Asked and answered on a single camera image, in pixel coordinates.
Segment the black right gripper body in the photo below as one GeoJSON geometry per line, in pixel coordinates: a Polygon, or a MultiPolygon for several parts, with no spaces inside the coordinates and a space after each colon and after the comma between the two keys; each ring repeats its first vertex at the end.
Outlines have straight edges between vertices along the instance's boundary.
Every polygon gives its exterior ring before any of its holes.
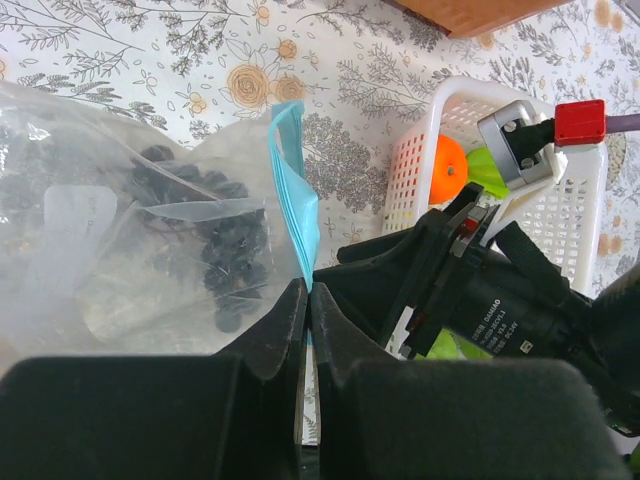
{"type": "Polygon", "coordinates": [[[341,248],[314,280],[379,346],[402,326],[410,358],[448,330],[493,357],[593,361],[590,300],[516,222],[483,244],[496,210],[480,205],[482,192],[470,183],[413,227],[341,248]]]}

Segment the dark grape bunch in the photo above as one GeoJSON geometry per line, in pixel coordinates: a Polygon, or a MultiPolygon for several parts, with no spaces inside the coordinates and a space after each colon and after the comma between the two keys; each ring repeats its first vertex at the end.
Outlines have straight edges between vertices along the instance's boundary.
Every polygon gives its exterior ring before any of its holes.
{"type": "MultiPolygon", "coordinates": [[[[218,170],[201,171],[194,164],[176,161],[164,145],[143,149],[133,160],[131,180],[134,198],[145,206],[202,201],[194,189],[206,190],[219,200],[244,199],[247,186],[229,179],[218,170]]],[[[195,238],[204,242],[200,258],[204,263],[203,285],[213,296],[214,321],[224,333],[237,332],[243,318],[254,314],[262,298],[268,272],[259,261],[267,246],[262,209],[247,213],[225,213],[219,219],[189,224],[195,238]]]]}

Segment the green starfruit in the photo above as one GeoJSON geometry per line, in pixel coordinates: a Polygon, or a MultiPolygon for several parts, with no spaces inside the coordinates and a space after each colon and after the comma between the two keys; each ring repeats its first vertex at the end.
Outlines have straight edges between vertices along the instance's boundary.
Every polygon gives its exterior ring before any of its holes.
{"type": "Polygon", "coordinates": [[[468,181],[481,185],[484,192],[498,199],[509,194],[504,180],[486,147],[477,148],[466,155],[468,181]]]}

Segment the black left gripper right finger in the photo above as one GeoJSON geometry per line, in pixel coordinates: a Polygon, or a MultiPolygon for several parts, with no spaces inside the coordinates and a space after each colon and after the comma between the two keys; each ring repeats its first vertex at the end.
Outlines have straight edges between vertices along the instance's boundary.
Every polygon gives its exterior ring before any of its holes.
{"type": "Polygon", "coordinates": [[[324,479],[625,479],[591,388],[557,360],[402,361],[324,285],[309,320],[324,479]]]}

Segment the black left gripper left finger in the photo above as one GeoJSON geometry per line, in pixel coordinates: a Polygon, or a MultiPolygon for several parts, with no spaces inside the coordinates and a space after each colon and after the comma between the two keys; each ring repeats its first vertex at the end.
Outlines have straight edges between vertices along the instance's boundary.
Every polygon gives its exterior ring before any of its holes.
{"type": "Polygon", "coordinates": [[[208,356],[40,357],[1,380],[5,479],[295,479],[308,292],[208,356]]]}

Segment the clear zip top bag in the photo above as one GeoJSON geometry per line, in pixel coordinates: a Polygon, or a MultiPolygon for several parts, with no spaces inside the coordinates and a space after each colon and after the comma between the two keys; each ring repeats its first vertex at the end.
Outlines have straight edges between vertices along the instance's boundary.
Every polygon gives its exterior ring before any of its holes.
{"type": "Polygon", "coordinates": [[[21,356],[210,353],[313,283],[318,197],[306,180],[304,106],[287,101],[193,149],[143,123],[9,82],[1,86],[1,343],[21,356]],[[152,145],[218,170],[249,196],[145,206],[133,160],[152,145]],[[262,209],[268,272],[235,333],[214,321],[204,242],[189,224],[262,209]]]}

